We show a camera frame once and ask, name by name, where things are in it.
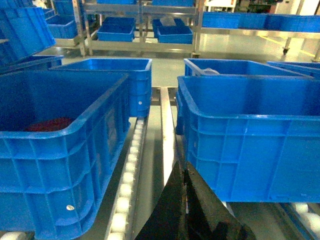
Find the gray floor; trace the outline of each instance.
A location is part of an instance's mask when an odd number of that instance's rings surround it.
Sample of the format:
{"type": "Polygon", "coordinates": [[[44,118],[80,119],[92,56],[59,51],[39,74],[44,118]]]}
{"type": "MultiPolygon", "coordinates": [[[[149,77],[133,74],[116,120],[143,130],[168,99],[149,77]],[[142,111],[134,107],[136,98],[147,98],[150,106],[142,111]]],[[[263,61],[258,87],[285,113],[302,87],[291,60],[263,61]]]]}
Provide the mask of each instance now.
{"type": "MultiPolygon", "coordinates": [[[[312,54],[315,54],[320,42],[318,40],[294,39],[290,46],[287,56],[283,56],[283,46],[286,40],[282,38],[262,38],[247,36],[227,36],[227,35],[203,35],[201,38],[201,58],[211,59],[244,59],[253,60],[261,63],[266,61],[296,61],[310,62],[312,54]]],[[[42,55],[65,55],[64,64],[81,61],[78,49],[61,49],[50,48],[41,53],[42,55]]],[[[152,85],[154,87],[175,87],[178,85],[177,76],[184,74],[183,58],[188,58],[188,54],[173,53],[144,53],[139,55],[135,52],[121,51],[95,51],[95,58],[111,58],[111,57],[143,57],[152,58],[152,85]]],[[[176,118],[176,108],[174,108],[174,118],[176,118]]],[[[140,189],[137,200],[137,221],[134,231],[138,233],[143,227],[162,190],[162,146],[161,146],[161,119],[160,108],[152,106],[149,116],[149,125],[146,137],[146,151],[143,153],[142,170],[140,179],[140,189]]],[[[117,189],[117,181],[123,167],[123,161],[119,161],[117,168],[112,177],[112,181],[106,192],[105,199],[96,218],[95,224],[88,233],[80,239],[82,240],[103,240],[105,230],[108,224],[110,211],[113,204],[115,190],[117,189]]],[[[243,206],[237,208],[237,212],[241,215],[241,221],[247,223],[254,228],[258,240],[268,239],[285,239],[277,228],[270,225],[267,228],[257,230],[257,226],[264,226],[266,222],[272,222],[268,212],[261,213],[256,205],[243,206]]]]}
{"type": "MultiPolygon", "coordinates": [[[[283,56],[283,46],[286,39],[268,38],[259,36],[228,36],[208,35],[201,36],[200,58],[208,59],[242,59],[261,63],[267,61],[284,62],[310,62],[320,46],[319,40],[293,39],[290,50],[283,56]]],[[[50,48],[42,55],[65,55],[64,64],[81,61],[83,58],[78,49],[50,48]]],[[[152,53],[143,55],[137,52],[126,51],[94,51],[94,58],[152,58],[152,85],[153,86],[177,86],[177,76],[184,74],[183,58],[189,58],[189,54],[180,53],[152,53]]]]}

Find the metal rail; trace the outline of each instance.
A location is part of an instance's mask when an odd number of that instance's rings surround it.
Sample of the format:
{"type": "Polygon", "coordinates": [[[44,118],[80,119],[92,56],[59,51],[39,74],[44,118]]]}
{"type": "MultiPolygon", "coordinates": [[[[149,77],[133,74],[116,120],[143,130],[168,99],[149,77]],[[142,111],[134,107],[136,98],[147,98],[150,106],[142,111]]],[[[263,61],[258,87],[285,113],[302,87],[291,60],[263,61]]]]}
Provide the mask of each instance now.
{"type": "Polygon", "coordinates": [[[320,33],[296,32],[296,31],[269,31],[269,30],[251,30],[251,29],[222,29],[202,27],[199,31],[202,34],[216,35],[238,35],[238,36],[261,36],[261,37],[282,37],[297,39],[320,39],[320,33]]]}
{"type": "Polygon", "coordinates": [[[55,39],[55,47],[59,48],[75,48],[79,43],[82,41],[80,36],[76,36],[72,39],[63,39],[63,38],[56,38],[55,39]]]}
{"type": "Polygon", "coordinates": [[[147,133],[148,118],[138,118],[135,123],[133,138],[124,162],[121,178],[115,195],[110,221],[107,224],[105,237],[107,240],[112,235],[123,235],[126,240],[132,239],[133,221],[135,218],[136,193],[139,186],[139,173],[144,149],[145,136],[147,133]],[[129,205],[122,206],[122,200],[128,201],[129,205]],[[122,216],[123,226],[119,222],[122,216]]]}
{"type": "Polygon", "coordinates": [[[167,87],[160,88],[160,108],[163,149],[163,183],[165,186],[177,160],[175,150],[177,147],[176,132],[167,87]]]}

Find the metal shelving rack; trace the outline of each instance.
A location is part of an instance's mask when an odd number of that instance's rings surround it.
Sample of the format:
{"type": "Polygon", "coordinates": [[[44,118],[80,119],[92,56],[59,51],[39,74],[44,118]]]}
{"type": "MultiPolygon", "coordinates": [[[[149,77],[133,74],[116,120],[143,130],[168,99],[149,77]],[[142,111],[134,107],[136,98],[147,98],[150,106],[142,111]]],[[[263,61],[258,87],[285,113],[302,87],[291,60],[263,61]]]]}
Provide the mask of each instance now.
{"type": "Polygon", "coordinates": [[[138,52],[159,52],[159,53],[192,53],[195,47],[195,33],[193,33],[192,44],[175,44],[175,43],[149,43],[146,42],[151,18],[161,18],[162,16],[173,16],[179,18],[188,18],[195,20],[197,16],[196,7],[182,6],[153,6],[149,2],[139,0],[135,5],[123,4],[97,4],[84,1],[85,14],[99,14],[104,16],[133,16],[138,18],[139,42],[112,42],[93,40],[92,36],[88,38],[88,48],[90,55],[93,50],[121,50],[121,51],[138,51],[138,52]]]}
{"type": "MultiPolygon", "coordinates": [[[[53,0],[50,0],[51,2],[51,6],[54,9],[54,12],[57,13],[56,8],[55,8],[55,4],[53,0]]],[[[76,23],[76,28],[77,28],[77,32],[78,35],[74,38],[71,39],[64,39],[64,38],[56,38],[56,45],[55,47],[59,47],[59,48],[66,48],[66,49],[75,49],[75,48],[79,48],[81,55],[83,57],[86,56],[86,44],[85,44],[85,31],[82,26],[83,26],[83,22],[82,22],[82,18],[81,18],[81,8],[80,8],[80,4],[81,4],[81,0],[72,0],[72,4],[73,4],[73,11],[74,11],[74,19],[75,19],[75,23],[76,23]]]]}
{"type": "MultiPolygon", "coordinates": [[[[226,29],[202,27],[204,15],[204,0],[196,0],[196,7],[177,6],[153,6],[150,1],[139,0],[137,4],[98,4],[95,0],[72,0],[74,15],[76,19],[78,36],[74,39],[56,39],[57,47],[80,48],[81,55],[86,55],[86,42],[89,54],[93,55],[93,50],[112,51],[133,51],[133,52],[154,52],[154,53],[189,53],[191,57],[198,58],[200,55],[201,34],[211,35],[238,35],[238,36],[260,36],[260,37],[282,37],[287,38],[283,54],[289,50],[291,38],[320,39],[320,33],[313,32],[293,32],[274,30],[254,30],[254,29],[226,29]],[[80,17],[80,1],[84,8],[85,30],[82,29],[82,18],[80,17]],[[139,42],[122,41],[99,41],[96,40],[97,31],[90,33],[90,26],[87,15],[100,15],[100,24],[103,16],[133,17],[138,19],[139,42]],[[185,18],[191,23],[193,31],[192,44],[176,43],[155,43],[147,42],[149,22],[152,18],[161,18],[170,15],[172,17],[185,18]]],[[[313,62],[320,62],[320,47],[315,53],[313,62]]]]}
{"type": "MultiPolygon", "coordinates": [[[[305,0],[301,0],[298,6],[297,15],[300,15],[301,9],[303,7],[305,0]]],[[[286,55],[289,51],[289,46],[292,38],[300,39],[320,39],[320,33],[316,32],[296,32],[296,31],[274,31],[274,30],[254,30],[254,29],[227,29],[227,28],[211,28],[202,27],[203,23],[203,1],[199,2],[198,5],[198,24],[193,28],[193,32],[196,35],[196,41],[194,46],[194,54],[197,56],[200,54],[200,40],[201,34],[211,34],[211,35],[238,35],[238,36],[259,36],[259,37],[282,37],[287,38],[286,44],[283,48],[283,54],[286,55]]],[[[320,62],[320,47],[317,50],[315,57],[312,62],[320,62]]]]}

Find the red item in crate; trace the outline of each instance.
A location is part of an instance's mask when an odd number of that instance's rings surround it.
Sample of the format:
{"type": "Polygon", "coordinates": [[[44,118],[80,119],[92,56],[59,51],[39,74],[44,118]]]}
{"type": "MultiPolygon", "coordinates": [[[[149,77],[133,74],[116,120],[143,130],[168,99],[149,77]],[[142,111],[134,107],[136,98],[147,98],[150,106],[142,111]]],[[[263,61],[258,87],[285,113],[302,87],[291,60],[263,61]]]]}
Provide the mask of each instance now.
{"type": "Polygon", "coordinates": [[[54,132],[65,129],[74,120],[68,117],[60,117],[48,121],[42,121],[30,125],[25,129],[26,132],[54,132]]]}

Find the blue plastic crate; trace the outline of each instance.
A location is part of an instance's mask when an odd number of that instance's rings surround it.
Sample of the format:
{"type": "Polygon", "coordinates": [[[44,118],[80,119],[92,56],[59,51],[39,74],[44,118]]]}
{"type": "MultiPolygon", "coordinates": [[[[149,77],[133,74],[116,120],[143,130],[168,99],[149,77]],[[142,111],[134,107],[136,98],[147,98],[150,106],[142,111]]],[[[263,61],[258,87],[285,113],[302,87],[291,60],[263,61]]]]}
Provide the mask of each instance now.
{"type": "Polygon", "coordinates": [[[283,14],[267,14],[264,28],[266,30],[280,31],[281,24],[285,16],[286,15],[283,14]]]}
{"type": "Polygon", "coordinates": [[[30,71],[30,70],[48,70],[53,67],[61,66],[64,56],[30,56],[23,61],[0,66],[0,74],[17,72],[17,71],[30,71]]]}
{"type": "Polygon", "coordinates": [[[192,7],[194,0],[152,0],[154,6],[192,7]]]}
{"type": "Polygon", "coordinates": [[[320,81],[178,78],[183,144],[222,201],[320,201],[320,81]]]}
{"type": "Polygon", "coordinates": [[[145,58],[91,58],[55,68],[60,71],[129,74],[130,117],[146,117],[152,94],[152,60],[145,58]]]}
{"type": "MultiPolygon", "coordinates": [[[[175,22],[175,25],[178,26],[178,27],[184,27],[185,26],[185,23],[181,18],[174,18],[174,22],[175,22]]],[[[152,28],[153,28],[153,32],[154,32],[154,37],[156,39],[159,37],[158,36],[158,27],[163,27],[163,25],[162,25],[160,19],[154,19],[152,21],[152,28]]]]}
{"type": "Polygon", "coordinates": [[[53,17],[55,15],[55,10],[52,8],[43,9],[45,19],[53,17]]]}
{"type": "Polygon", "coordinates": [[[78,35],[77,24],[73,16],[55,15],[46,20],[56,39],[73,39],[78,35]]]}
{"type": "Polygon", "coordinates": [[[75,15],[72,1],[69,0],[53,0],[56,12],[59,15],[75,15]]]}
{"type": "Polygon", "coordinates": [[[159,43],[165,44],[192,44],[193,33],[188,26],[159,26],[159,43]]]}
{"type": "Polygon", "coordinates": [[[102,25],[136,25],[134,17],[106,17],[102,25]]]}
{"type": "Polygon", "coordinates": [[[242,13],[240,15],[240,29],[263,29],[267,19],[266,14],[262,13],[242,13]]]}
{"type": "Polygon", "coordinates": [[[276,62],[268,61],[267,64],[300,74],[312,76],[320,80],[320,63],[315,62],[276,62]]]}
{"type": "Polygon", "coordinates": [[[282,18],[280,30],[320,33],[320,16],[286,15],[282,18]]]}
{"type": "Polygon", "coordinates": [[[40,7],[0,9],[0,66],[22,60],[56,44],[40,7]]]}
{"type": "Polygon", "coordinates": [[[248,60],[227,59],[184,59],[186,76],[244,75],[244,76],[297,76],[304,74],[293,72],[267,64],[248,60]]]}
{"type": "Polygon", "coordinates": [[[137,0],[96,0],[98,4],[125,4],[132,5],[136,4],[137,0]]]}
{"type": "Polygon", "coordinates": [[[43,240],[89,230],[130,127],[127,77],[55,70],[0,76],[1,230],[43,240]],[[24,131],[60,117],[75,120],[59,131],[24,131]]]}
{"type": "Polygon", "coordinates": [[[202,27],[217,29],[237,29],[240,13],[208,12],[203,13],[202,27]]]}
{"type": "Polygon", "coordinates": [[[100,41],[132,42],[135,29],[135,25],[102,24],[97,35],[100,41]]]}
{"type": "Polygon", "coordinates": [[[32,0],[1,0],[0,9],[31,8],[32,0]]]}

